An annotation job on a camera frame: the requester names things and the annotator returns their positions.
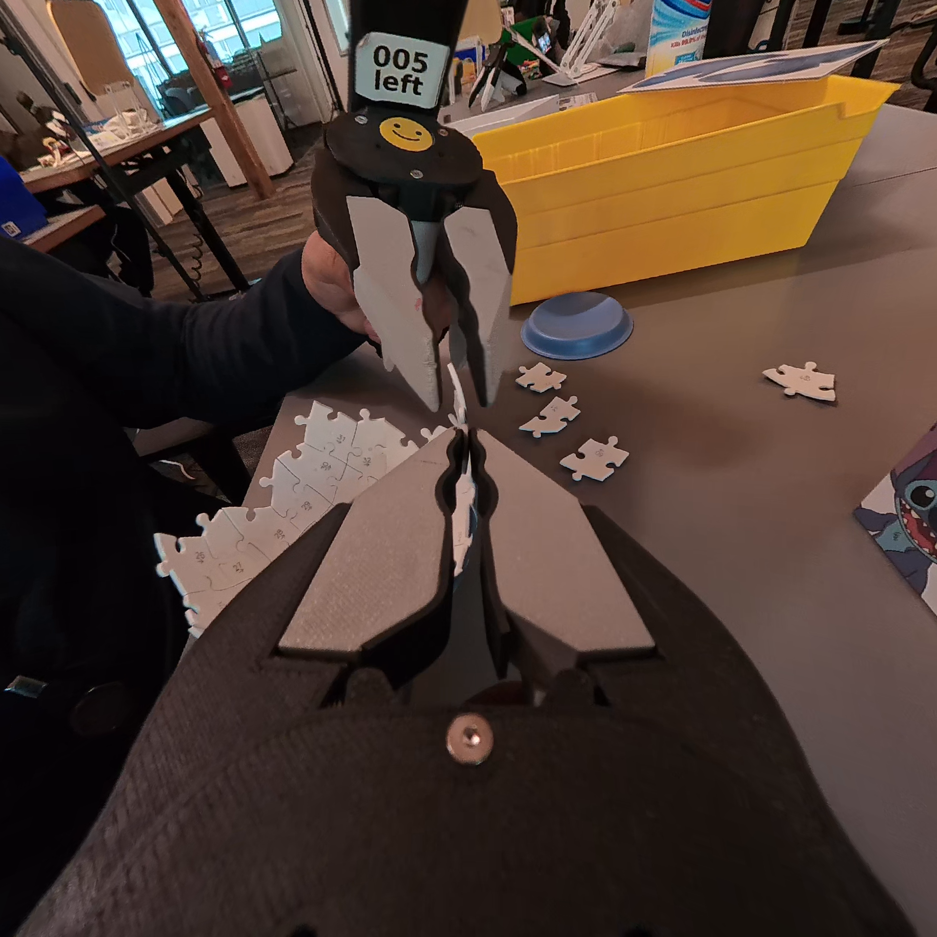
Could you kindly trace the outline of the blue white printed board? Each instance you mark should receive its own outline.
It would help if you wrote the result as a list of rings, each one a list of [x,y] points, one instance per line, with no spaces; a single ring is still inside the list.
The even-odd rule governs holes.
[[[879,51],[888,38],[823,47],[750,53],[675,64],[617,93],[814,81]]]

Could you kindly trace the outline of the disinfectant wipes canister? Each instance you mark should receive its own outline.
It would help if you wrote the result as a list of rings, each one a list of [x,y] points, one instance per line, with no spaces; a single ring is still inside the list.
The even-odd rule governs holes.
[[[702,60],[711,5],[711,1],[652,3],[647,78],[674,65]]]

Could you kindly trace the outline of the assembled white puzzle ball section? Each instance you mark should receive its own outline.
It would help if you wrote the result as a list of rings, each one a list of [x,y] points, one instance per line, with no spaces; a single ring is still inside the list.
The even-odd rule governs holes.
[[[202,513],[198,536],[155,535],[158,573],[182,594],[193,637],[334,505],[350,503],[417,451],[366,409],[354,419],[315,401],[295,421],[305,428],[304,441],[276,457],[272,475],[260,482],[271,492],[269,506]]]

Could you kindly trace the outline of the blue round puzzle stand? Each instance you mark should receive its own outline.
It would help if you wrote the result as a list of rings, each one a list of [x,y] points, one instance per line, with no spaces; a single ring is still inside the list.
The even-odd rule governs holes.
[[[551,360],[578,361],[602,356],[627,341],[631,314],[599,291],[562,294],[539,303],[521,329],[532,352]]]

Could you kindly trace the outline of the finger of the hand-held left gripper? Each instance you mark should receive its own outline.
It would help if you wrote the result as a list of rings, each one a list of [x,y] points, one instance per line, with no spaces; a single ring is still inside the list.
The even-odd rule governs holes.
[[[413,273],[416,246],[407,216],[365,196],[346,198],[359,264],[358,304],[381,340],[384,366],[396,368],[427,408],[440,407],[438,344]]]
[[[490,407],[502,374],[511,274],[485,208],[459,208],[442,230],[441,269],[457,305],[449,332],[451,362],[469,368],[480,405]]]

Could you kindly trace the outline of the person's dark clothed torso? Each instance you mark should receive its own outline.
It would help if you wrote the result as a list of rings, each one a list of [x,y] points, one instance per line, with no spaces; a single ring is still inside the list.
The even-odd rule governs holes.
[[[181,653],[185,621],[153,535],[190,535],[222,502],[141,462],[119,430],[2,407],[2,935],[95,823]]]

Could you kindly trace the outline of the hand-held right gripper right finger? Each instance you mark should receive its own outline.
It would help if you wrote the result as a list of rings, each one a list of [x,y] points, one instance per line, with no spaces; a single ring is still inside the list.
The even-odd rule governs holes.
[[[655,642],[579,500],[485,430],[470,431],[487,645],[545,687],[591,662],[639,658]]]

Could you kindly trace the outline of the person's left forearm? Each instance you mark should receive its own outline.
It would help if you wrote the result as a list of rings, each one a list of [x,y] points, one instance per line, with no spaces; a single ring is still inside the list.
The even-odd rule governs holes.
[[[301,252],[237,299],[141,297],[3,240],[2,400],[76,381],[129,428],[247,417],[365,341],[309,294]]]

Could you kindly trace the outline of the wooden workbench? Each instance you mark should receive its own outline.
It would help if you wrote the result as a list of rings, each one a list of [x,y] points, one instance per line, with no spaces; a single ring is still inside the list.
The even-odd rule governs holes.
[[[203,141],[204,134],[197,131],[197,127],[214,117],[212,109],[202,107],[188,115],[171,118],[152,132],[136,135],[121,143],[106,146],[104,149],[99,147],[97,151],[111,168],[150,152],[155,152],[160,156],[170,152],[171,147],[192,133]],[[98,160],[90,153],[84,152],[76,158],[65,161],[59,167],[37,166],[23,171],[20,173],[20,179],[28,191],[37,194],[90,180],[99,170]]]

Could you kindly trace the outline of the wooden post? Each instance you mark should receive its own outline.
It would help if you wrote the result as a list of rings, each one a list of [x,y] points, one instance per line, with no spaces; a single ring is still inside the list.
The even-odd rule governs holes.
[[[246,133],[228,93],[219,83],[213,67],[202,51],[199,36],[183,3],[181,1],[156,1],[155,4],[191,76],[200,89],[206,105],[214,112],[218,127],[248,186],[258,200],[265,201],[273,198],[275,186],[271,177]]]

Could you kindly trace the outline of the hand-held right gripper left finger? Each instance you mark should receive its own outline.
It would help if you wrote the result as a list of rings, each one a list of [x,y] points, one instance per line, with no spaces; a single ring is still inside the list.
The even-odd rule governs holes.
[[[467,437],[445,430],[352,502],[283,633],[294,658],[381,670],[398,689],[451,628],[451,512]]]

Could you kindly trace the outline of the yellow plastic bin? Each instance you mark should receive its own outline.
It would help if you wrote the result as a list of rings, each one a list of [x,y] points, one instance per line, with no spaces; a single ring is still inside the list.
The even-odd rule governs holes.
[[[511,302],[803,246],[895,89],[622,94],[476,135],[517,216]]]

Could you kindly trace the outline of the person's left hand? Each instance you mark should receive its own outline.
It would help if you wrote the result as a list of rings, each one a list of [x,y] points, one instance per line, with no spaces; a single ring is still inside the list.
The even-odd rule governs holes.
[[[314,230],[301,253],[302,279],[309,295],[350,331],[373,344],[381,339],[355,296],[345,261]]]

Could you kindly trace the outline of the blue storage bin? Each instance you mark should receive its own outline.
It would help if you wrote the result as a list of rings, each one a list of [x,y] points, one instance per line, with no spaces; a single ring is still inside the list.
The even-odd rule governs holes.
[[[17,170],[3,157],[0,164],[2,234],[21,241],[44,228],[48,218],[42,204],[28,191]]]

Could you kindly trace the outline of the cartoon printed puzzle box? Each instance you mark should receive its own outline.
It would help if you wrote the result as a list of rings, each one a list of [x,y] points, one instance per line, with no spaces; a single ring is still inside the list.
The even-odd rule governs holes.
[[[854,517],[936,611],[936,427],[862,500]]]

